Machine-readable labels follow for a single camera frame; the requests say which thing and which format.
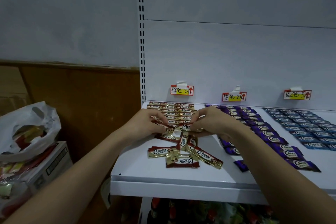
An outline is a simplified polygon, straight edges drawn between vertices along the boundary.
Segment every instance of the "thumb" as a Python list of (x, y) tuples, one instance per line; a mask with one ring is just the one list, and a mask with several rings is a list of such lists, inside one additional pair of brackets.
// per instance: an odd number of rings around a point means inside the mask
[(154, 123), (151, 123), (149, 125), (149, 129), (151, 133), (160, 133), (160, 134), (166, 133), (166, 128), (164, 126), (156, 125)]
[(203, 128), (204, 126), (204, 120), (198, 120), (195, 121), (191, 126), (190, 126), (190, 130), (196, 131), (197, 129)]

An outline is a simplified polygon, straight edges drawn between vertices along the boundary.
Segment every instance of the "plastic bag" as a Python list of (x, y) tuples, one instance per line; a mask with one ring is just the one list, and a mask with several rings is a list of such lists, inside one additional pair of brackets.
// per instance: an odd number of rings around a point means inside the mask
[[(43, 126), (45, 135), (30, 141), (24, 149), (13, 137), (25, 126)], [(0, 161), (19, 162), (44, 152), (54, 141), (61, 129), (56, 109), (44, 101), (34, 103), (0, 117)]]

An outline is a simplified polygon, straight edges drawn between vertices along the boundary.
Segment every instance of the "handwritten price tag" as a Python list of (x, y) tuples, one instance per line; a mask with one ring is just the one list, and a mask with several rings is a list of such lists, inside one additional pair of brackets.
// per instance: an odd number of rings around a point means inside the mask
[(176, 85), (170, 86), (170, 94), (172, 95), (186, 95), (193, 96), (194, 95), (194, 86), (187, 86), (185, 88), (177, 87)]
[(284, 90), (283, 92), (284, 99), (310, 100), (311, 95), (312, 95), (311, 90), (303, 90), (303, 91)]
[(246, 92), (227, 92), (223, 93), (222, 101), (245, 101), (246, 100)]

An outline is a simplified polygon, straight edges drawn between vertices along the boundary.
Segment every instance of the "finger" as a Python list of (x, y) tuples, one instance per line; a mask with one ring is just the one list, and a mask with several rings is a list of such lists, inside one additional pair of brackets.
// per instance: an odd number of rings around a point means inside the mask
[(190, 130), (196, 131), (197, 129), (203, 128), (202, 125), (204, 124), (204, 119), (195, 121), (191, 126)]
[(208, 112), (208, 107), (199, 109), (199, 110), (193, 115), (193, 117), (191, 118), (190, 123), (195, 122), (195, 121), (198, 120), (198, 118), (201, 117), (202, 115), (206, 115), (207, 112)]
[(157, 116), (160, 120), (162, 120), (163, 123), (168, 124), (167, 118), (162, 114), (162, 112), (158, 110), (152, 110), (148, 109), (147, 113), (149, 114), (149, 117), (151, 116)]
[(149, 130), (150, 133), (160, 133), (160, 134), (166, 133), (166, 128), (164, 126), (155, 125), (154, 123), (149, 124)]
[(210, 133), (208, 131), (202, 131), (202, 132), (189, 131), (188, 134), (196, 136), (196, 137), (204, 137), (204, 136), (211, 136), (211, 135), (213, 135), (213, 133)]

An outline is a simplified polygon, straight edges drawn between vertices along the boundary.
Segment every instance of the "shelf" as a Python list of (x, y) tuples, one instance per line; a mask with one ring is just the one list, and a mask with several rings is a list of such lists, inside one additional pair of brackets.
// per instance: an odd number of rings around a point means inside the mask
[[(147, 103), (148, 101), (144, 103), (143, 108), (146, 108)], [(203, 104), (195, 104), (196, 109), (203, 107)], [(297, 146), (307, 160), (317, 165), (322, 173), (300, 172), (336, 199), (336, 152), (306, 149), (261, 107), (253, 108), (290, 145)], [(336, 112), (314, 113), (336, 124)], [(168, 141), (148, 137), (125, 148), (111, 172), (111, 195), (267, 204), (252, 174), (249, 171), (242, 173), (233, 163), (242, 158), (226, 154), (217, 136), (199, 138), (199, 147), (224, 162), (220, 170), (201, 161), (197, 169), (167, 169), (165, 158), (154, 159), (147, 156), (147, 150), (152, 146), (173, 145), (174, 143)]]

